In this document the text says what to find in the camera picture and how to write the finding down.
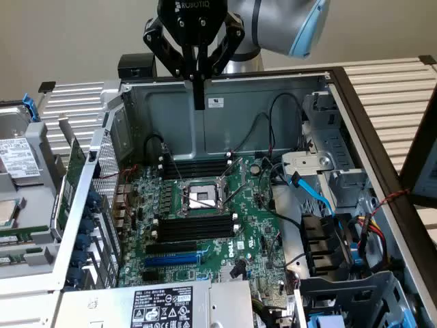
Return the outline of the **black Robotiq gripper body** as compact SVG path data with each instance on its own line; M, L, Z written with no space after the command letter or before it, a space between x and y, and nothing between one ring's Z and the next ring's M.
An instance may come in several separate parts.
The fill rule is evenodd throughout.
M215 0L163 0L157 7L160 21L179 46L209 46L227 12L227 1Z

